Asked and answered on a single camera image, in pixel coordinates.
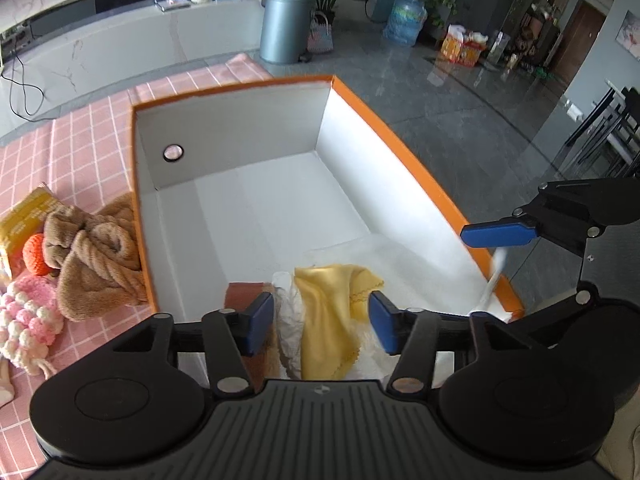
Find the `orange knitted ball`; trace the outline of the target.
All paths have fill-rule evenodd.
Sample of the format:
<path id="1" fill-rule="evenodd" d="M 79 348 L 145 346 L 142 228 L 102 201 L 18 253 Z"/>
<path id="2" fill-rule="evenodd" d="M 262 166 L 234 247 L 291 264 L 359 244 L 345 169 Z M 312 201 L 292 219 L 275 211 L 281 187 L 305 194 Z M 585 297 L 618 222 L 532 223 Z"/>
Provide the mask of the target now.
<path id="1" fill-rule="evenodd" d="M 25 268 L 30 274 L 35 276 L 45 276 L 52 271 L 50 266 L 47 265 L 43 255 L 43 240 L 44 236 L 42 233 L 32 234 L 23 246 Z"/>

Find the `yellow packet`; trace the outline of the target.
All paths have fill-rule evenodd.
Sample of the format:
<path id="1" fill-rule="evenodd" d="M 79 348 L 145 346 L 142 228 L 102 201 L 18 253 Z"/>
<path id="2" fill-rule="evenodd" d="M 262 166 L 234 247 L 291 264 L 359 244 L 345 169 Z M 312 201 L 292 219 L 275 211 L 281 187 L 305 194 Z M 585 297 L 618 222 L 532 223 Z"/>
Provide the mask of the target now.
<path id="1" fill-rule="evenodd" d="M 50 188 L 40 184 L 1 218 L 2 284 L 8 284 L 22 273 L 25 243 L 41 231 L 47 215 L 59 204 Z"/>

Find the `white marble TV cabinet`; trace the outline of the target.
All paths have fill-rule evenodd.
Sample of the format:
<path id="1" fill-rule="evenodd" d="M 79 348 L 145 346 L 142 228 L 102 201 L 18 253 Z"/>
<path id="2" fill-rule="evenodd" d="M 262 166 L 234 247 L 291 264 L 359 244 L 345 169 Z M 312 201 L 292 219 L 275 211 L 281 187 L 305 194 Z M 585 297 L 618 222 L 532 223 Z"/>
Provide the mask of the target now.
<path id="1" fill-rule="evenodd" d="M 171 65 L 255 50 L 264 9 L 259 0 L 221 0 L 162 12 L 152 4 L 101 18 L 21 52 L 4 64 L 1 133 L 24 125 L 24 110 L 52 110 L 121 80 Z"/>

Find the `clear plastic bubble bag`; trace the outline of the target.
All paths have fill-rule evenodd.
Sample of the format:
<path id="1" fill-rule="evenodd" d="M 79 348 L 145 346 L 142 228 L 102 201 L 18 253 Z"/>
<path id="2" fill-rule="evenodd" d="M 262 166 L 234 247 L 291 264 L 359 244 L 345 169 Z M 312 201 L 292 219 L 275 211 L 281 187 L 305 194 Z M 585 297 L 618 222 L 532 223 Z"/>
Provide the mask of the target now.
<path id="1" fill-rule="evenodd" d="M 416 309 L 467 314 L 485 310 L 506 320 L 499 301 L 488 295 L 488 283 L 478 271 L 445 271 L 413 250 L 380 234 L 368 234 L 350 242 L 306 252 L 297 268 L 356 264 L 384 280 L 380 291 L 400 310 Z M 277 378 L 303 379 L 300 348 L 304 306 L 291 272 L 273 274 L 276 293 L 277 349 L 271 358 L 271 374 Z M 360 330 L 361 346 L 356 363 L 342 380 L 378 379 L 387 382 L 398 362 L 387 354 L 370 324 Z"/>

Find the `grey metal trash can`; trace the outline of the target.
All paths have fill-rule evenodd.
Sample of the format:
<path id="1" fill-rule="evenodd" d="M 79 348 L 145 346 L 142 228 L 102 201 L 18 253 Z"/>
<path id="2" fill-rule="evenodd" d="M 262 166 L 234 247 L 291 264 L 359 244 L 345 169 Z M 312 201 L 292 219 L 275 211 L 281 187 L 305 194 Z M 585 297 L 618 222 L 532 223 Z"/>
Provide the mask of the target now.
<path id="1" fill-rule="evenodd" d="M 307 49 L 314 0 L 264 0 L 260 57 L 271 64 L 293 64 Z"/>

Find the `yellow cleaning cloth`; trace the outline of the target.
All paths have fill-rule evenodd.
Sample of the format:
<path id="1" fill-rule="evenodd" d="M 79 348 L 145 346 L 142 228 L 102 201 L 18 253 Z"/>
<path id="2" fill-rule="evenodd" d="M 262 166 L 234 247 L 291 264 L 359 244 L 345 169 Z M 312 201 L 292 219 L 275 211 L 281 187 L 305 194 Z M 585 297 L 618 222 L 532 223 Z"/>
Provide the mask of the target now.
<path id="1" fill-rule="evenodd" d="M 384 280 L 356 264 L 297 268 L 304 306 L 300 364 L 305 380 L 342 380 L 356 363 L 360 330 L 370 326 L 368 301 Z"/>

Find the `brown plush towel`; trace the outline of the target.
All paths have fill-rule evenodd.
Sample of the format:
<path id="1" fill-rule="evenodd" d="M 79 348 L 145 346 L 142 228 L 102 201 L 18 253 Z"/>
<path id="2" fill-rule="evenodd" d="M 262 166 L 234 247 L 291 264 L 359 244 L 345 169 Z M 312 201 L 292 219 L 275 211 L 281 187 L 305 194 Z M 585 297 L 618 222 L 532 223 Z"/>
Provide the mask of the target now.
<path id="1" fill-rule="evenodd" d="M 148 301 L 130 192 L 95 214 L 56 206 L 44 222 L 43 258 L 58 271 L 58 310 L 70 321 Z"/>

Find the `orange gift box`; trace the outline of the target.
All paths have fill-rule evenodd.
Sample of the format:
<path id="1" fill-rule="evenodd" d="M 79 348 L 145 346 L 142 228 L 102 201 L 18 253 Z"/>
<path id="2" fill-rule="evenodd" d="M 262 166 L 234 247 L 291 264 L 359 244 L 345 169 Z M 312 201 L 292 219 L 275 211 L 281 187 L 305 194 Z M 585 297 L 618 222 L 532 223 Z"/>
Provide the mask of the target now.
<path id="1" fill-rule="evenodd" d="M 488 37 L 472 32 L 462 25 L 449 25 L 440 54 L 451 63 L 474 67 L 480 54 L 487 48 Z"/>

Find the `orange white storage box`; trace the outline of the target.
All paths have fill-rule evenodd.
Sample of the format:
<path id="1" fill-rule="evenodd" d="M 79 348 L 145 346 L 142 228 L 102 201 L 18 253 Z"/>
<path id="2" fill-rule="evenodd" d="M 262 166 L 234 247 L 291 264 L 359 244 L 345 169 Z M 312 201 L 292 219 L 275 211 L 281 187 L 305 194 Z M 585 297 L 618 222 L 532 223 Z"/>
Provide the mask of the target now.
<path id="1" fill-rule="evenodd" d="M 524 312 L 502 261 L 460 240 L 452 199 L 334 77 L 168 96 L 137 105 L 131 123 L 144 277 L 152 306 L 179 321 L 230 307 L 238 285 L 265 284 L 276 300 L 273 274 L 368 234 L 480 272 L 503 321 Z"/>

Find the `pink white knitted plush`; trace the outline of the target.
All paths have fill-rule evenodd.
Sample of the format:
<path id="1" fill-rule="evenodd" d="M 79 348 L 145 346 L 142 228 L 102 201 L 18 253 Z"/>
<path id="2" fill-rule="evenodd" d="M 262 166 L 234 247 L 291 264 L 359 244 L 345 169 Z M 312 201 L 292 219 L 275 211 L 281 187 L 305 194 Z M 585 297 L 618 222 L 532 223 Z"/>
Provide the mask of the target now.
<path id="1" fill-rule="evenodd" d="M 1 295 L 3 359 L 30 376 L 49 379 L 56 373 L 49 361 L 50 348 L 63 328 L 50 278 L 24 275 L 6 286 Z"/>

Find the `woven plastic basket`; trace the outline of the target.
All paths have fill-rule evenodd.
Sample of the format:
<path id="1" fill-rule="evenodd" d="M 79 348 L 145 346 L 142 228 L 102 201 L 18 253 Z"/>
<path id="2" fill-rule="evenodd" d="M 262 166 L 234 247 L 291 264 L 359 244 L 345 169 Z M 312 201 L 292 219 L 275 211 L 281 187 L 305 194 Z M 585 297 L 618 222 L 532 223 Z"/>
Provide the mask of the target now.
<path id="1" fill-rule="evenodd" d="M 325 54 L 332 52 L 333 49 L 332 25 L 326 14 L 321 11 L 314 11 L 307 39 L 307 50 L 311 54 Z"/>

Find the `blue water jug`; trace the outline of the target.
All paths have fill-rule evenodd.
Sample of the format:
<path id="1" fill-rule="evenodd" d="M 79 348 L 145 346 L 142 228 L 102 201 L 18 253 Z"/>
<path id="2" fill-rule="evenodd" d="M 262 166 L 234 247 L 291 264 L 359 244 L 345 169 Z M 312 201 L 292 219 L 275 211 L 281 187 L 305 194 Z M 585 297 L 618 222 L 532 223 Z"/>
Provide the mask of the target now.
<path id="1" fill-rule="evenodd" d="M 413 47 L 426 18 L 423 0 L 395 0 L 383 36 L 396 44 Z"/>

